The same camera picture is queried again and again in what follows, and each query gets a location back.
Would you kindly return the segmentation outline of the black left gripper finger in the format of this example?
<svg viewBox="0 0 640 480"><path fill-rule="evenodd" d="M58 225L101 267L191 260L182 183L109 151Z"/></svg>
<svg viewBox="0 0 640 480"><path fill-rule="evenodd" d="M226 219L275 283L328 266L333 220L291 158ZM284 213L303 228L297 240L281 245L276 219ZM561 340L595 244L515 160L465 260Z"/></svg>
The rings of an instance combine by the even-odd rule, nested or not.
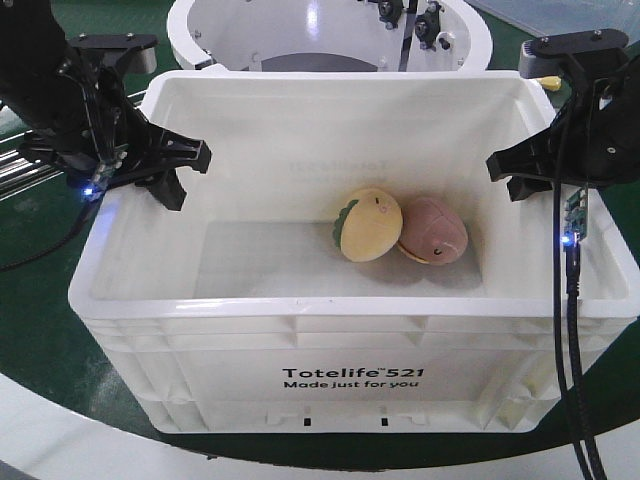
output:
<svg viewBox="0 0 640 480"><path fill-rule="evenodd" d="M170 211L180 211L182 209L186 191L183 189L175 172L156 173L137 181L135 185L146 188L166 209Z"/></svg>
<svg viewBox="0 0 640 480"><path fill-rule="evenodd" d="M204 140L185 137L181 134L148 124L149 146L144 158L144 167L152 173L189 167L206 174L212 152Z"/></svg>

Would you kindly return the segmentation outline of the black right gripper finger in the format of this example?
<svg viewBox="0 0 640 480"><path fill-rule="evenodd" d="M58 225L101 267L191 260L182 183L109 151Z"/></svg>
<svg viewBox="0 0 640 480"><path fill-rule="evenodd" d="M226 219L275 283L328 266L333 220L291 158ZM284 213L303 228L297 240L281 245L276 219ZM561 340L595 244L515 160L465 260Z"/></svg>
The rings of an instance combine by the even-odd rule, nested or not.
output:
<svg viewBox="0 0 640 480"><path fill-rule="evenodd" d="M549 150L549 134L541 131L516 145L493 152L486 160L492 181L506 177L551 180L554 160Z"/></svg>
<svg viewBox="0 0 640 480"><path fill-rule="evenodd" d="M507 190L512 202L523 201L533 194L550 191L551 189L552 184L546 180L512 177L507 182Z"/></svg>

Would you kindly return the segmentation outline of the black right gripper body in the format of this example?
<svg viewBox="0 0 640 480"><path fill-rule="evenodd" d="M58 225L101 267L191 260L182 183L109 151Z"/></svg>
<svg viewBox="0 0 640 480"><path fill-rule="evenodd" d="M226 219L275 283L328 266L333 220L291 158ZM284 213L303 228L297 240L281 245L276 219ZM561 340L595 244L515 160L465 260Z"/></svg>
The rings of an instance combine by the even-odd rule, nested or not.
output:
<svg viewBox="0 0 640 480"><path fill-rule="evenodd" d="M604 188L639 179L639 58L627 58L595 78L562 72L572 93L556 120L557 181Z"/></svg>

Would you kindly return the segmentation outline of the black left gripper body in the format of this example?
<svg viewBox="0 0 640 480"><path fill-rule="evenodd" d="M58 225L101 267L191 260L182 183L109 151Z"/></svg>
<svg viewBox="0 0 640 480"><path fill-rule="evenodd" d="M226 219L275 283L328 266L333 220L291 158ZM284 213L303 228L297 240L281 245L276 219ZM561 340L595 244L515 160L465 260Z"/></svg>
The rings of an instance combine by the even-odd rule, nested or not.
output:
<svg viewBox="0 0 640 480"><path fill-rule="evenodd" d="M87 185L149 177L149 121L112 68L70 46L48 1L1 4L1 101L32 130L19 151Z"/></svg>

